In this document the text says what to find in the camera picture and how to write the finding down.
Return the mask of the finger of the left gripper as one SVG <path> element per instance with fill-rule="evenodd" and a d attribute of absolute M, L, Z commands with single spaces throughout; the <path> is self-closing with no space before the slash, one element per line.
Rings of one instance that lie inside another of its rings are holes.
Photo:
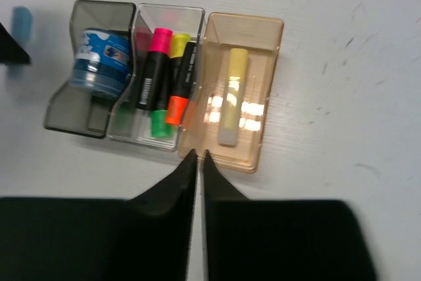
<path fill-rule="evenodd" d="M 5 65 L 30 65 L 29 54 L 8 33 L 6 28 L 0 26 L 0 63 Z"/>

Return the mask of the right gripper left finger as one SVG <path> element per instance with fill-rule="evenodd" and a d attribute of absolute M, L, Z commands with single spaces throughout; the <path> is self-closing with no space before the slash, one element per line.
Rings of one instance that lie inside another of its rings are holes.
<path fill-rule="evenodd" d="M 2 280 L 185 280 L 197 154 L 132 199 L 4 197 Z"/>

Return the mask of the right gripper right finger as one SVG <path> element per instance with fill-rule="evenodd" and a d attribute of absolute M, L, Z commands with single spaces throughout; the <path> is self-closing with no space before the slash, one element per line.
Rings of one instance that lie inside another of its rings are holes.
<path fill-rule="evenodd" d="M 376 280 L 360 224 L 337 199 L 249 199 L 203 161 L 207 280 Z"/>

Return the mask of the blue cleaning gel jar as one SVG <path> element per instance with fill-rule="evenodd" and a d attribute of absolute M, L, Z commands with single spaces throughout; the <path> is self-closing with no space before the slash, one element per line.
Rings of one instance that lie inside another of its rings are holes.
<path fill-rule="evenodd" d="M 82 32 L 68 85 L 74 89 L 117 99 L 128 83 L 130 70 L 128 38 L 98 28 Z"/>

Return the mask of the orange highlighter marker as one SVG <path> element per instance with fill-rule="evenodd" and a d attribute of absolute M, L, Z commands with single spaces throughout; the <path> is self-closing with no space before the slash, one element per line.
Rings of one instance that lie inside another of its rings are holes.
<path fill-rule="evenodd" d="M 193 87 L 196 53 L 197 44 L 189 41 L 186 44 L 170 94 L 165 118 L 165 122 L 169 125 L 179 126 L 182 121 Z"/>

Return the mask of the pink highlighter marker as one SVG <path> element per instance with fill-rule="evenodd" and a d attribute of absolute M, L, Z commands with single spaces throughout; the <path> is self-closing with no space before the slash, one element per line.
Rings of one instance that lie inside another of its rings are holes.
<path fill-rule="evenodd" d="M 153 111 L 161 89 L 164 68 L 169 61 L 173 31 L 156 28 L 153 32 L 145 64 L 141 70 L 138 109 Z"/>

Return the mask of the green highlighter marker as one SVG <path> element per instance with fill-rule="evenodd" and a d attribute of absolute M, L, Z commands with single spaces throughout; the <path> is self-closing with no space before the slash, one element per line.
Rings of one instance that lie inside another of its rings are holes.
<path fill-rule="evenodd" d="M 157 97 L 157 102 L 151 113 L 151 136 L 153 138 L 169 138 L 172 136 L 172 127 L 165 122 L 171 90 L 171 69 L 168 65 L 166 65 L 161 80 L 161 89 Z"/>

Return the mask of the yellow highlighter marker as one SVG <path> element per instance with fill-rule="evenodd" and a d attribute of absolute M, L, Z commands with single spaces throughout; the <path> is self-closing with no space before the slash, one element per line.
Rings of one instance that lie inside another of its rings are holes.
<path fill-rule="evenodd" d="M 175 61 L 182 58 L 186 45 L 190 42 L 191 36 L 189 34 L 174 34 L 170 43 L 170 60 Z"/>

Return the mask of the yellow glue stick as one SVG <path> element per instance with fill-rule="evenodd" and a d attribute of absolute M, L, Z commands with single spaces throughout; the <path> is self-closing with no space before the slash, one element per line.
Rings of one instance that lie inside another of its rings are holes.
<path fill-rule="evenodd" d="M 248 50 L 230 50 L 218 127 L 218 142 L 223 146 L 233 147 L 237 144 L 248 61 Z"/>

